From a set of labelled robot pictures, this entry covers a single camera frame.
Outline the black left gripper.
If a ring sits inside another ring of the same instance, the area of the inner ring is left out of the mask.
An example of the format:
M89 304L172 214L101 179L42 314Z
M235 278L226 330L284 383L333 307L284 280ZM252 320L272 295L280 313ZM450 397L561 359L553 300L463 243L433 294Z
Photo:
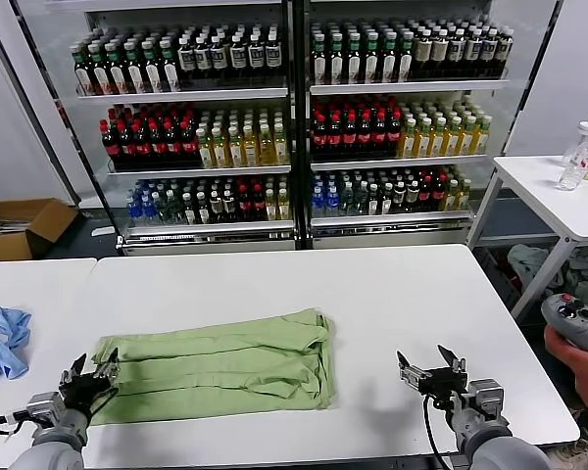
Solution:
M98 364L93 374L80 376L86 361L86 354L78 357L60 379L61 396L66 409L94 416L118 392L111 380L119 371L118 349L113 349L106 361Z

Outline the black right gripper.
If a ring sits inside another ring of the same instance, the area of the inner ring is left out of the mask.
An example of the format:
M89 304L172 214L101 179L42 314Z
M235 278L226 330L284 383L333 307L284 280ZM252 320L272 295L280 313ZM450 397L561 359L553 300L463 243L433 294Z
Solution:
M419 389L422 396L433 398L436 409L452 409L454 393L466 391L466 360L442 345L437 349L446 366L425 371L411 365L400 351L396 351L400 378L414 390Z

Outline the person's hand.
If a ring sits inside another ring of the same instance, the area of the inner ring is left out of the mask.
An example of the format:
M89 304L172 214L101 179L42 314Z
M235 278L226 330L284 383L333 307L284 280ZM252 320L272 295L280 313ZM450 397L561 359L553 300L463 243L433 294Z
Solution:
M588 389L588 352L572 345L551 326L545 327L544 338L548 352L574 373L577 389Z

